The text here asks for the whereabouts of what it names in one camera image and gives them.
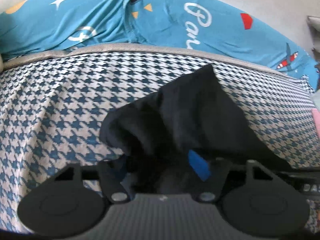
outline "blue and white houndstooth cushion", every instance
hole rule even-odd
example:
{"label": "blue and white houndstooth cushion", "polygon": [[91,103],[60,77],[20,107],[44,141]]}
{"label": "blue and white houndstooth cushion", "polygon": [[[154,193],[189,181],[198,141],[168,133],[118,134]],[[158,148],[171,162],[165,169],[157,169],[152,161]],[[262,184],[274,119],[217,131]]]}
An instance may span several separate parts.
{"label": "blue and white houndstooth cushion", "polygon": [[[20,199],[67,163],[93,164],[121,154],[98,141],[110,109],[208,63],[270,149],[293,167],[320,166],[305,80],[161,53],[44,60],[0,74],[0,228],[25,231],[16,216]],[[98,189],[96,183],[87,186]]]}

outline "white star print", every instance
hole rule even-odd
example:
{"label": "white star print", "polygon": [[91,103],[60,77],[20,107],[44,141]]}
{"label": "white star print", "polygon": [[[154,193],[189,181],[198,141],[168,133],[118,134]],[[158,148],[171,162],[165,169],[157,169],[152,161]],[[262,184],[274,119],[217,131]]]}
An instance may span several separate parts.
{"label": "white star print", "polygon": [[55,4],[56,5],[56,8],[57,10],[59,9],[59,6],[60,6],[60,3],[62,3],[64,0],[55,0],[53,3],[50,3],[50,4]]}

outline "pink object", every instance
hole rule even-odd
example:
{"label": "pink object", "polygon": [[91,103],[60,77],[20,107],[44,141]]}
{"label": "pink object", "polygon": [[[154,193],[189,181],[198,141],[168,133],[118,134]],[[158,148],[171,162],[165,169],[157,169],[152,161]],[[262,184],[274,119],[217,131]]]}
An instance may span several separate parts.
{"label": "pink object", "polygon": [[320,135],[320,113],[316,108],[313,108],[311,111],[312,111],[313,119],[315,120],[318,137],[320,139],[320,136],[319,136]]}

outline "round suction cup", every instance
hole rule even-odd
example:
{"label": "round suction cup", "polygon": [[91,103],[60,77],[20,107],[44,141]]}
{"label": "round suction cup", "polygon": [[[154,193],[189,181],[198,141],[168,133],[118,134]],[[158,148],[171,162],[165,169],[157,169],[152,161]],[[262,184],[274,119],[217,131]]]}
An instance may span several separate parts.
{"label": "round suction cup", "polygon": [[103,199],[94,191],[70,181],[42,185],[22,199],[18,217],[41,236],[74,236],[93,227],[104,212]]}
{"label": "round suction cup", "polygon": [[271,185],[244,185],[229,192],[223,200],[227,221],[238,230],[261,237],[279,237],[303,227],[309,218],[309,205],[298,192]]}

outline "blue pillow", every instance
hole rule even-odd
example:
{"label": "blue pillow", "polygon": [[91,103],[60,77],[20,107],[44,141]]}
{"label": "blue pillow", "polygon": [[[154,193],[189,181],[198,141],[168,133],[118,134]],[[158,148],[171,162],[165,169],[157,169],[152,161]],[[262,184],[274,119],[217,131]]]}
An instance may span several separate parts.
{"label": "blue pillow", "polygon": [[197,49],[264,65],[316,88],[317,62],[253,16],[218,0],[26,0],[0,14],[4,60],[107,42]]}

